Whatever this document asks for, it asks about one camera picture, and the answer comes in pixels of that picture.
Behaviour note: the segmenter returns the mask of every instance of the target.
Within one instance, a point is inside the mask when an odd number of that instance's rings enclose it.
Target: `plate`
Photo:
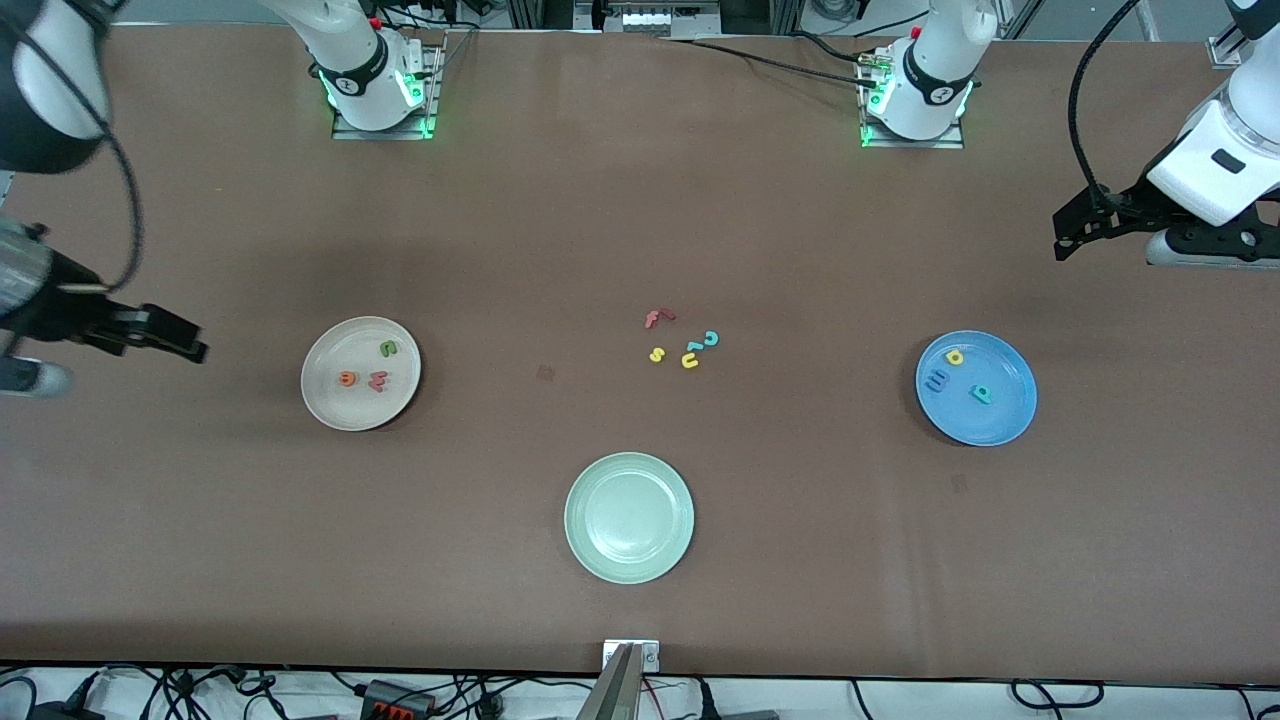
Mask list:
[[[1011,345],[980,331],[956,331],[929,343],[915,368],[915,396],[940,430],[965,445],[1004,445],[1036,416],[1030,365]]]
[[[643,452],[618,452],[577,477],[564,503],[573,556],[598,578],[648,583],[684,557],[694,537],[694,498],[680,473]]]
[[[404,410],[421,377],[417,343],[399,323],[352,318],[311,346],[302,361],[302,401],[330,428],[369,430]]]

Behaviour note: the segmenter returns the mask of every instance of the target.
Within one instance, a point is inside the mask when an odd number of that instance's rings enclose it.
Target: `blue plate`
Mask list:
[[[1027,360],[979,331],[955,331],[924,348],[915,396],[940,430],[965,445],[1005,445],[1036,416],[1036,378]]]

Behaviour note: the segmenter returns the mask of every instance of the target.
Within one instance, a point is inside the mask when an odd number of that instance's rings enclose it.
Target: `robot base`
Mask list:
[[[333,138],[334,140],[431,140],[435,136],[435,118],[440,111],[440,85],[444,81],[444,46],[421,45],[420,41],[410,41],[415,59],[411,69],[422,79],[406,78],[406,97],[422,104],[415,108],[403,120],[380,131],[364,131],[348,123],[337,110],[333,113]]]
[[[876,87],[858,88],[858,122],[861,131],[863,147],[932,147],[943,150],[964,150],[964,131],[960,117],[952,120],[951,127],[933,140],[909,140],[888,129],[879,118],[869,109],[872,105],[884,102],[893,87],[892,59],[888,56],[888,47],[876,49],[877,63],[869,67],[855,64],[855,77],[870,79]]]

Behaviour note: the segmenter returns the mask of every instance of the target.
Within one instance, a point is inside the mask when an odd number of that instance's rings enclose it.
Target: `brown table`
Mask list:
[[[1137,237],[1055,263],[1080,50],[992,47],[969,147],[910,151],[859,149],[835,83],[485,35],[434,141],[343,143],[287,28],[119,31],[150,231],[123,299],[212,351],[38,347],[74,397],[0,401],[4,655],[585,671],[630,635],[672,673],[1280,680],[1277,281],[1147,268]],[[1221,79],[1199,46],[1107,46],[1082,104],[1100,177],[1128,184]],[[6,211],[123,261],[105,154],[19,178]],[[658,305],[681,318],[645,332]],[[344,434],[297,375],[360,314],[404,323],[428,372],[398,421]],[[696,372],[649,363],[707,328]],[[956,446],[916,406],[918,354],[956,328],[1036,370],[1012,445]],[[563,537],[577,473],[620,450],[698,507],[640,587]]]

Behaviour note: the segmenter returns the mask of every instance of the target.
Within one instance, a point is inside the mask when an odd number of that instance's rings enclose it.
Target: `metal frame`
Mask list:
[[[858,86],[858,126],[859,136],[861,138],[863,147],[922,147],[932,150],[964,150],[964,128],[961,126],[961,117],[951,120],[951,126],[941,136],[933,140],[908,140],[896,132],[888,129],[883,122],[876,115],[867,111],[868,104],[872,102],[873,95],[881,95],[886,92],[884,88],[890,87],[893,82],[892,74],[887,69],[888,63],[888,47],[877,47],[874,55],[877,59],[883,59],[882,63],[873,64],[872,67],[865,67],[861,63],[855,64],[855,77],[859,79],[870,79],[877,83],[877,87],[868,88]],[[961,106],[968,101],[968,96],[973,92],[973,82],[964,90],[965,100],[961,100]]]
[[[1240,53],[1248,45],[1249,38],[1244,37],[1244,33],[1240,32],[1240,28],[1235,23],[1228,23],[1221,32],[1204,41],[1204,46],[1208,49],[1208,60],[1219,70],[1240,67],[1240,61],[1243,60]]]
[[[422,73],[425,77],[413,87],[422,92],[422,104],[403,120],[376,132],[353,127],[335,110],[333,113],[334,140],[430,140],[435,136],[435,118],[440,113],[440,85],[444,82],[445,49],[449,36],[445,33],[442,45],[422,46]]]
[[[1027,26],[1036,19],[1044,0],[1027,0],[1020,10],[1014,10],[1016,0],[996,0],[996,14],[1000,18],[1000,37],[1018,40],[1027,32]]]
[[[634,642],[618,644],[577,712],[577,720],[635,720],[644,662],[644,646]]]

